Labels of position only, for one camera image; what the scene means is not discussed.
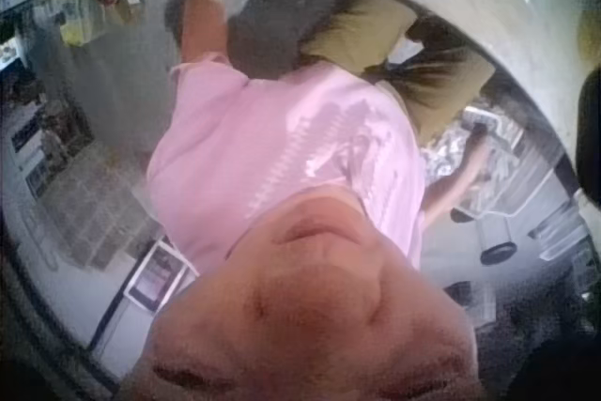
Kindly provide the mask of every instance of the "floor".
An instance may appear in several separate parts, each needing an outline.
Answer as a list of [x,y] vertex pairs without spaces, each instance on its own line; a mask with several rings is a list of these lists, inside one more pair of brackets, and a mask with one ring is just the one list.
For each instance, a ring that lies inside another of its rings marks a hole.
[[96,140],[61,172],[40,199],[74,265],[104,270],[124,252],[137,258],[160,226],[135,198],[144,171]]
[[[276,77],[289,70],[296,42],[327,15],[334,3],[334,0],[224,1],[231,18],[232,60],[255,77]],[[79,105],[97,140],[95,146],[110,149],[109,153],[115,155],[114,159],[102,160],[102,164],[124,162],[140,170],[140,161],[147,158],[169,124],[175,92],[169,71],[178,62],[181,2],[144,0],[145,16],[141,22],[122,27],[83,48],[64,47],[52,24],[39,24],[30,52],[34,69],[51,95],[68,95]],[[82,165],[78,171],[91,171],[88,179],[77,177],[78,183],[89,192],[89,184],[96,183],[90,176],[95,174],[92,163]],[[4,180],[3,192],[13,190],[11,183]],[[126,204],[137,211],[142,204],[137,205],[131,197],[131,188],[136,183],[130,179],[119,185],[119,190],[126,195]],[[567,199],[561,182],[551,177],[529,205],[507,221],[509,233],[500,217],[488,216],[478,223],[467,224],[456,224],[450,217],[441,219],[424,236],[424,273],[441,287],[465,280],[482,282],[494,288],[499,300],[523,298],[525,288],[544,290],[569,268],[569,256],[544,262],[538,258],[540,248],[527,234]],[[84,201],[85,197],[73,195],[70,202],[76,207]],[[8,226],[17,235],[27,235],[20,213],[27,202],[30,201],[15,201],[5,207],[5,211],[14,213],[8,215]],[[53,206],[54,201],[49,200],[46,208],[52,211]],[[111,218],[111,224],[121,223],[116,216]],[[138,219],[151,221],[147,216]],[[98,244],[95,248],[98,250],[107,233],[104,231],[103,238],[97,237],[98,242],[87,239]],[[508,235],[518,246],[517,254],[501,265],[483,267],[480,252],[507,241]],[[93,253],[80,256],[74,265],[72,259],[63,258],[64,250],[57,248],[60,245],[48,240],[44,238],[41,247],[39,242],[24,241],[23,256],[28,269],[38,277],[40,291],[74,335],[87,343],[134,260],[124,246],[100,264],[97,260],[96,265],[88,265],[97,255]],[[46,248],[54,249],[50,255],[54,256],[58,270],[44,264]],[[108,370],[119,378],[135,362],[144,341],[145,334],[141,331],[146,332],[151,321],[150,316],[135,309],[130,307],[120,312],[118,324],[111,329],[99,355]]]

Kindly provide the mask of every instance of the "nostril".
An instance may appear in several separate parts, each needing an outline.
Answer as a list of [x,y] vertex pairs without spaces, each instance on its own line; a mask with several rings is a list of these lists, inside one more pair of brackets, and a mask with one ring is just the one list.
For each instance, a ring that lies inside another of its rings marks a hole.
[[367,325],[370,327],[376,325],[376,323],[378,323],[378,321],[381,318],[381,314],[382,314],[383,310],[384,310],[384,299],[382,298],[382,290],[380,288],[378,302],[376,302],[373,312],[367,318]]
[[261,297],[261,290],[258,289],[253,296],[253,317],[258,320],[264,318],[265,314],[265,303]]

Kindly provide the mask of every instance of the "tiled floor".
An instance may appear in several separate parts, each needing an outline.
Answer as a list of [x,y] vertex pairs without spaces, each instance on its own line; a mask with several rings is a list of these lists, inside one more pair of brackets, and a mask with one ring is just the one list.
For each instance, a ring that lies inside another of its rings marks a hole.
[[69,162],[41,198],[67,244],[67,258],[104,270],[119,252],[139,255],[159,228],[131,194],[144,176],[133,159],[98,141]]

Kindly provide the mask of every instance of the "nose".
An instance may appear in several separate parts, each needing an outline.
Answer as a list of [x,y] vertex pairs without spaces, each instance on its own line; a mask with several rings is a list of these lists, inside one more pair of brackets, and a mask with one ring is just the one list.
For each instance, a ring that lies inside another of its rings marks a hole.
[[365,327],[380,303],[379,283],[334,265],[314,265],[267,277],[261,315],[278,329],[312,334]]

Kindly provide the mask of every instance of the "eye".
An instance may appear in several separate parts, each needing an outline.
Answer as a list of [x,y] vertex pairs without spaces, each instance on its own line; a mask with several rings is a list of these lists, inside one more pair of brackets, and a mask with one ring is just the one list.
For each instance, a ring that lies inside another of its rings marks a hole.
[[226,393],[235,388],[234,381],[224,378],[203,378],[190,370],[172,370],[155,366],[152,371],[158,378],[187,390],[211,394]]

